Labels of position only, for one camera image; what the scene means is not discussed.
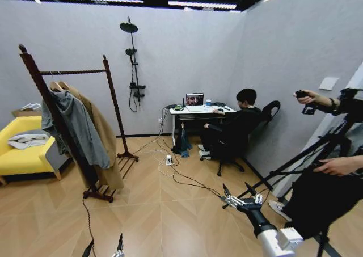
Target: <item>yellow sofa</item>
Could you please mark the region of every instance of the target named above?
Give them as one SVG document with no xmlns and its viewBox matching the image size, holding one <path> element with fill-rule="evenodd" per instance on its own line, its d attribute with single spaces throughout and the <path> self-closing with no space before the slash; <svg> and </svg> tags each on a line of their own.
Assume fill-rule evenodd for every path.
<svg viewBox="0 0 363 257">
<path fill-rule="evenodd" d="M 45 145 L 16 149 L 7 143 L 15 134 L 41 128 L 41 116 L 17 117 L 0 132 L 0 182 L 6 184 L 3 176 L 53 172 L 61 179 L 60 166 L 67 160 L 59 155 L 55 139 L 50 137 Z"/>
</svg>

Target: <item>monitor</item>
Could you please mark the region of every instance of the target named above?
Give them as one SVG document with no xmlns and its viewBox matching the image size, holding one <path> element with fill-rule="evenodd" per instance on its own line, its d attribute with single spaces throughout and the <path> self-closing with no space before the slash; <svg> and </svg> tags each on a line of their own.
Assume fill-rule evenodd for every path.
<svg viewBox="0 0 363 257">
<path fill-rule="evenodd" d="M 203 105 L 204 94 L 187 94 L 185 101 L 187 106 L 201 106 Z"/>
</svg>

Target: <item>robotic hand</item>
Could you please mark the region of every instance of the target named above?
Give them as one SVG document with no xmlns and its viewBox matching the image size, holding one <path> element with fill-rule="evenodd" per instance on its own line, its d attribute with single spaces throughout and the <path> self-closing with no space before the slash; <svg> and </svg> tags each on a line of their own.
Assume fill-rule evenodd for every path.
<svg viewBox="0 0 363 257">
<path fill-rule="evenodd" d="M 223 184 L 226 196 L 221 196 L 221 200 L 247 215 L 254 227 L 255 236 L 262 244 L 265 257 L 294 256 L 294 249 L 303 241 L 303 238 L 293 227 L 280 229 L 277 232 L 276 227 L 270 224 L 261 212 L 262 195 L 247 183 L 245 184 L 252 195 L 251 198 L 239 199 L 232 196 Z"/>
<path fill-rule="evenodd" d="M 92 247 L 94 245 L 94 241 L 92 240 L 88 247 L 86 247 L 82 257 L 89 257 Z M 112 257 L 125 257 L 124 254 L 124 244 L 123 244 L 123 234 L 121 233 L 119 244 L 117 246 L 116 252 L 112 255 Z"/>
</svg>

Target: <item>beige coat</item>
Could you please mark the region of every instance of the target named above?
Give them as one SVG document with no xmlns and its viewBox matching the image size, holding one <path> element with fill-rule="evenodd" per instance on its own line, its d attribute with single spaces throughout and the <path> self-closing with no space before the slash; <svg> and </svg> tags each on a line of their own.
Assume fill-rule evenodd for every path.
<svg viewBox="0 0 363 257">
<path fill-rule="evenodd" d="M 69 90 L 69 92 L 73 94 L 74 97 L 79 99 L 83 105 L 85 105 L 86 110 L 90 115 L 91 120 L 95 125 L 98 135 L 100 136 L 104 148 L 106 149 L 106 152 L 109 156 L 111 166 L 109 169 L 101 169 L 100 167 L 95 166 L 100 184 L 107 184 L 111 189 L 122 189 L 124 187 L 124 183 L 121 178 L 120 170 L 116 160 L 116 136 L 112 128 L 109 126 L 102 113 L 97 109 L 96 105 L 92 103 L 87 97 L 82 95 L 73 86 L 68 86 L 63 82 L 59 82 L 59 84 L 62 84 L 61 86 L 63 89 Z M 85 185 L 89 186 L 83 175 L 82 178 Z"/>
</svg>

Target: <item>power strip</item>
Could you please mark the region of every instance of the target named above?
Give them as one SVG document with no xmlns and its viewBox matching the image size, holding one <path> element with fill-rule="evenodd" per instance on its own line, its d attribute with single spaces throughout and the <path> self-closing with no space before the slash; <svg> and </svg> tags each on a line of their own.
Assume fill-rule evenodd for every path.
<svg viewBox="0 0 363 257">
<path fill-rule="evenodd" d="M 166 165 L 172 165 L 172 158 L 171 155 L 166 155 L 166 160 L 165 160 L 165 164 Z"/>
</svg>

